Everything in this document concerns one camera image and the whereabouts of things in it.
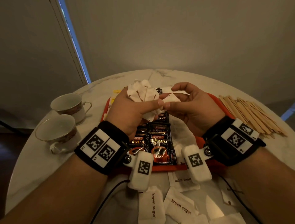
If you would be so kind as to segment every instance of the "white teacup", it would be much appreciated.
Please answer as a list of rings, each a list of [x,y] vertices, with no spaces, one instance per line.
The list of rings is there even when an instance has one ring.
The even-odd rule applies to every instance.
[[[50,144],[53,154],[73,152],[81,140],[75,119],[67,114],[57,115],[41,123],[36,128],[35,136]]]
[[[90,107],[85,111],[84,105],[89,103]],[[92,103],[82,103],[82,96],[77,93],[68,93],[55,98],[51,104],[51,109],[55,110],[59,114],[68,114],[75,118],[76,124],[80,124],[85,120],[86,113],[92,107]]]

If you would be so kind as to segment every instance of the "orange tray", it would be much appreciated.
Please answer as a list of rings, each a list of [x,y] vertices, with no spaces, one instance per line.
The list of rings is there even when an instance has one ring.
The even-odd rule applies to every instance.
[[[225,115],[229,116],[230,118],[234,119],[234,116],[228,111],[228,109],[223,105],[223,103],[214,95],[207,93],[213,100],[214,102],[223,110],[223,112],[225,113]],[[104,112],[102,114],[101,117],[101,121],[103,121],[104,118],[104,114],[107,113],[108,111],[108,105],[109,105],[109,100],[106,102],[106,106],[104,108]],[[203,148],[205,141],[203,138],[201,137],[196,137],[196,142],[198,147],[201,149]],[[206,160],[206,164],[208,165],[209,169],[211,172],[216,172],[220,169],[225,168],[225,166],[219,162],[217,162],[216,160]],[[161,166],[153,166],[152,172],[173,172],[173,171],[177,171],[177,170],[186,170],[186,165],[185,164],[181,164],[181,165],[161,165]],[[115,170],[115,173],[125,173],[125,174],[129,174],[130,173],[130,168],[128,167],[120,167],[118,169]]]

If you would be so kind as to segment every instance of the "person's right hand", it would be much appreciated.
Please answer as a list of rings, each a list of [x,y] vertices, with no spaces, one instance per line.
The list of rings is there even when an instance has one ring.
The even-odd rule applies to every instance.
[[[201,137],[225,116],[207,93],[189,82],[176,83],[171,90],[184,90],[189,95],[174,93],[181,102],[165,103],[163,108],[172,116],[183,120],[194,136]],[[161,94],[160,99],[166,98],[169,94]]]

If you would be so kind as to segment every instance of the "round table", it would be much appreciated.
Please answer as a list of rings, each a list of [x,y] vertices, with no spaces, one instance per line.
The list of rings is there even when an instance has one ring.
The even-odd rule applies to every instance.
[[[123,72],[97,80],[75,91],[83,96],[83,101],[90,101],[93,104],[93,107],[87,113],[86,120],[77,126],[82,138],[98,125],[106,101],[112,96],[113,90],[122,89],[129,83],[132,83],[134,79],[147,79],[154,87],[167,87],[173,86],[177,82],[190,82],[215,96],[230,95],[233,98],[241,97],[244,100],[254,101],[288,134],[288,137],[275,135],[274,139],[265,139],[268,150],[292,169],[295,169],[295,132],[284,121],[246,93],[220,81],[189,72],[162,69]],[[55,111],[50,111],[41,122],[56,114]],[[20,153],[13,170],[7,193],[6,213],[61,166],[69,156],[69,154],[51,154],[46,143],[36,139],[34,133],[32,133]],[[107,195],[116,183],[127,178],[125,175],[119,175],[109,179],[101,199]],[[165,198],[170,187],[167,173],[153,173],[150,178],[150,185],[158,186]],[[200,190],[183,192],[184,195],[195,201],[200,214],[208,215],[205,206],[205,198],[208,195],[225,215],[241,212],[246,223],[256,223],[242,206],[233,207],[223,202],[215,178],[200,185]],[[125,189],[126,186],[121,185],[112,194],[97,217],[99,223],[137,223],[138,196],[134,192],[126,191]],[[169,216],[166,217],[166,223],[176,223]]]

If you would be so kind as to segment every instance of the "wristband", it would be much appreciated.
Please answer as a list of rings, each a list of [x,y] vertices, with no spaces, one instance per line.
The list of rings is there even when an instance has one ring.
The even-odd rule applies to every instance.
[[[266,144],[258,138],[259,133],[239,119],[222,118],[203,135],[214,159],[232,166],[252,155]]]
[[[108,175],[126,155],[128,142],[123,131],[103,121],[80,142],[75,153],[90,167]]]

